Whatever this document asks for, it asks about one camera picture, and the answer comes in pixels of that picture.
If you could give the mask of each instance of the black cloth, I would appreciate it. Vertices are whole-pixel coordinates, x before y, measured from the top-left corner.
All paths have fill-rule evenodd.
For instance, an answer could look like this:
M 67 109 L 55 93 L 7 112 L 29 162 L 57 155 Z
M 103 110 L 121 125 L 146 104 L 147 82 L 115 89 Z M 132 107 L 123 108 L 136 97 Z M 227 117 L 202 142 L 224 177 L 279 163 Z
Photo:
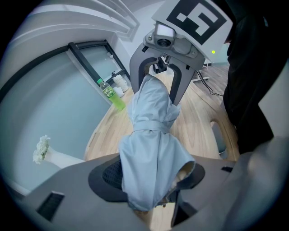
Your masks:
M 239 151 L 244 153 L 273 137 L 258 103 L 285 65 L 288 45 L 283 44 L 286 48 L 282 50 L 279 43 L 283 42 L 282 34 L 288 25 L 269 7 L 252 5 L 249 1 L 226 2 L 231 11 L 223 9 L 230 16 L 233 13 L 234 27 L 227 53 L 230 67 L 224 105 L 236 126 Z M 280 22 L 285 23 L 283 30 Z

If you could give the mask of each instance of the plastic bottle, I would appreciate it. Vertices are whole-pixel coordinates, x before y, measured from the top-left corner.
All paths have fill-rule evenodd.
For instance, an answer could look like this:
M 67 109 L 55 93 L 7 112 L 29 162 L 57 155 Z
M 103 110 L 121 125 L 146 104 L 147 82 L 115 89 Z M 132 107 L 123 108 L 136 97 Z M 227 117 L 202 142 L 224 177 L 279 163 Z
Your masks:
M 126 107 L 126 104 L 119 98 L 119 96 L 108 83 L 104 82 L 102 79 L 99 79 L 98 84 L 104 95 L 114 104 L 118 110 L 121 111 Z

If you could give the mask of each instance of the black frame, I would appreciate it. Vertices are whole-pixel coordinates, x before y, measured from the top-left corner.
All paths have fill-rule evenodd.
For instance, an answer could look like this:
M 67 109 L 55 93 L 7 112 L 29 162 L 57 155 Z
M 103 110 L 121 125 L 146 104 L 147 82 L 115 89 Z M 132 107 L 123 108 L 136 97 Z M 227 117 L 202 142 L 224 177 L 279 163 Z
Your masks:
M 113 77 L 115 77 L 118 74 L 126 74 L 128 79 L 130 80 L 130 75 L 128 74 L 127 70 L 117 57 L 116 53 L 112 49 L 112 47 L 109 45 L 107 40 L 103 41 L 89 41 L 89 42 L 80 42 L 80 43 L 74 43 L 70 42 L 67 46 L 59 47 L 55 50 L 52 50 L 48 53 L 45 53 L 35 59 L 33 59 L 31 62 L 27 63 L 25 66 L 23 66 L 21 69 L 19 69 L 0 89 L 0 103 L 4 99 L 5 95 L 8 93 L 8 91 L 17 83 L 18 80 L 20 80 L 26 73 L 28 73 L 30 70 L 32 70 L 37 65 L 41 64 L 42 62 L 46 61 L 47 59 L 52 58 L 53 56 L 56 56 L 62 52 L 66 52 L 69 49 L 72 51 L 76 59 L 80 62 L 80 64 L 83 66 L 83 68 L 87 71 L 87 73 L 90 75 L 90 77 L 93 79 L 93 81 L 99 86 L 97 81 L 101 79 L 99 74 L 94 70 L 94 68 L 90 65 L 90 63 L 87 61 L 87 59 L 84 57 L 84 55 L 81 53 L 80 49 L 93 47 L 93 46 L 105 46 L 106 50 L 110 52 L 113 55 L 113 58 L 116 60 L 117 64 L 120 66 L 121 71 L 118 73 L 112 74 L 112 77 L 107 81 L 110 85 L 114 83 Z

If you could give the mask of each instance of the white bottle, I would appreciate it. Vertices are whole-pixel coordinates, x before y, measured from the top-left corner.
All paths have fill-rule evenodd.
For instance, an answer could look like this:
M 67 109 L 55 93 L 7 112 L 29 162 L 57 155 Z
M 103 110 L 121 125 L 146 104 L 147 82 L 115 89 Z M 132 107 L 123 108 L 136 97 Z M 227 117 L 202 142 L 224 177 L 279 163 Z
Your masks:
M 113 81 L 119 86 L 123 92 L 126 92 L 128 90 L 127 82 L 122 78 L 120 74 L 118 74 L 116 77 L 112 78 Z

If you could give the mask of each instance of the wooden table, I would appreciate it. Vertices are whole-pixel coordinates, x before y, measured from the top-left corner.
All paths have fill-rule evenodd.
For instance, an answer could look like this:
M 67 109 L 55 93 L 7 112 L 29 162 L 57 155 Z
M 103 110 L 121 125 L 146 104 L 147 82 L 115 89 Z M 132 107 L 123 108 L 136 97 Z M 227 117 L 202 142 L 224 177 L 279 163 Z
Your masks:
M 156 75 L 168 89 L 173 76 L 165 72 Z M 123 96 L 129 104 L 133 91 L 130 88 Z M 181 102 L 180 115 L 173 124 L 170 133 L 177 137 L 189 153 L 202 157 L 220 159 L 216 140 L 211 129 L 211 122 L 217 122 L 228 151 L 228 160 L 236 161 L 239 156 L 237 135 L 227 114 L 203 93 L 193 82 L 190 83 Z M 132 124 L 127 110 L 118 111 L 111 106 L 93 132 L 85 152 L 85 160 L 91 160 L 119 152 L 118 144 L 124 135 L 131 134 Z M 165 208 L 158 206 L 153 210 L 150 229 L 154 231 L 170 230 L 174 204 Z

